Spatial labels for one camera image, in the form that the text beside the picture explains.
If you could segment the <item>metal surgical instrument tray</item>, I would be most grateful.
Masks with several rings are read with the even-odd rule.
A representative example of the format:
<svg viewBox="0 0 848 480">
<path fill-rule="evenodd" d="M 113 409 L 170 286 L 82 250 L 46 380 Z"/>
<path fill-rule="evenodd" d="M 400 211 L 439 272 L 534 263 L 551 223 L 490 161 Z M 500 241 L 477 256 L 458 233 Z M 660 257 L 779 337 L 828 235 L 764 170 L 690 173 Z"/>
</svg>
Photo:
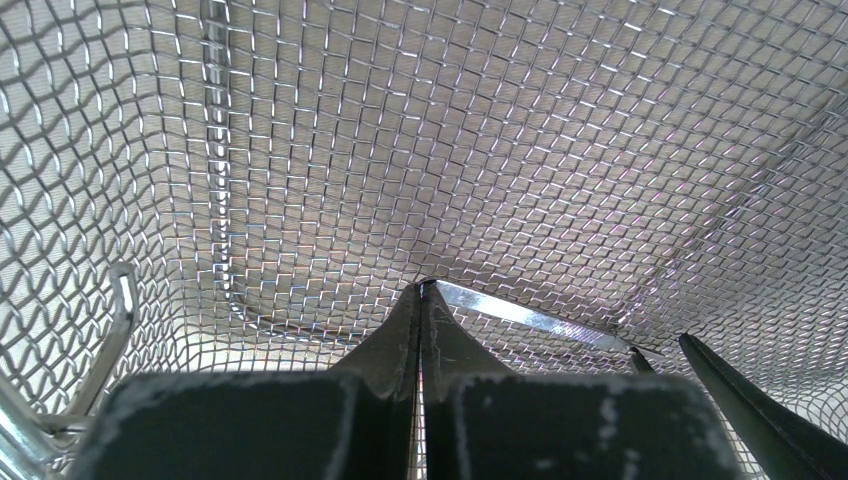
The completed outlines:
<svg viewBox="0 0 848 480">
<path fill-rule="evenodd" d="M 846 443 L 846 3 L 2 3 L 3 478 L 127 377 L 326 369 L 436 279 L 659 373 L 693 335 Z"/>
</svg>

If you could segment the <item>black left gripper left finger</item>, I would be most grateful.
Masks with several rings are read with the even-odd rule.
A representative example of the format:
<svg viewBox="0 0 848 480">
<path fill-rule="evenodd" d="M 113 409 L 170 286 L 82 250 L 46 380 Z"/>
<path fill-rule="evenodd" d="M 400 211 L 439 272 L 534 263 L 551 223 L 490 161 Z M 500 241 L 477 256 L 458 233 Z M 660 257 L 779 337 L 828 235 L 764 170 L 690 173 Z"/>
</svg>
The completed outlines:
<svg viewBox="0 0 848 480">
<path fill-rule="evenodd" d="M 326 370 L 145 374 L 97 414 L 73 479 L 404 479 L 420 289 Z"/>
</svg>

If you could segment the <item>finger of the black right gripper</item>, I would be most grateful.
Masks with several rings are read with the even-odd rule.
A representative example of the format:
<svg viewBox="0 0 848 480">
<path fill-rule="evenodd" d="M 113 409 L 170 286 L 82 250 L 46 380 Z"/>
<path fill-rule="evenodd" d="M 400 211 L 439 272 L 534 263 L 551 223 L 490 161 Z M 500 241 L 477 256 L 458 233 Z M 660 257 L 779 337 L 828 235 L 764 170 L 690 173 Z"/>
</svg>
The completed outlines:
<svg viewBox="0 0 848 480">
<path fill-rule="evenodd" d="M 771 479 L 845 479 L 847 445 L 790 411 L 690 334 L 678 343 L 733 430 Z"/>
<path fill-rule="evenodd" d="M 631 346 L 629 348 L 629 362 L 631 368 L 638 374 L 656 374 L 655 368 L 651 365 L 650 360 L 656 360 L 658 353 L 645 348 Z"/>
</svg>

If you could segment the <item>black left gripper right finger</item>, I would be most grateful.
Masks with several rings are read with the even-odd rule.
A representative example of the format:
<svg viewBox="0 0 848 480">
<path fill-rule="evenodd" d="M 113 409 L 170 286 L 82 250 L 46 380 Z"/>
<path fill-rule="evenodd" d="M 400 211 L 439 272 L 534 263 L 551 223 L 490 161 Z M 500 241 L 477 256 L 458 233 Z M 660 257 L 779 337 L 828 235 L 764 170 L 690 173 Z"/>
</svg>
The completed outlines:
<svg viewBox="0 0 848 480">
<path fill-rule="evenodd" d="M 659 374 L 522 375 L 421 287 L 432 479 L 739 479 L 711 402 Z"/>
</svg>

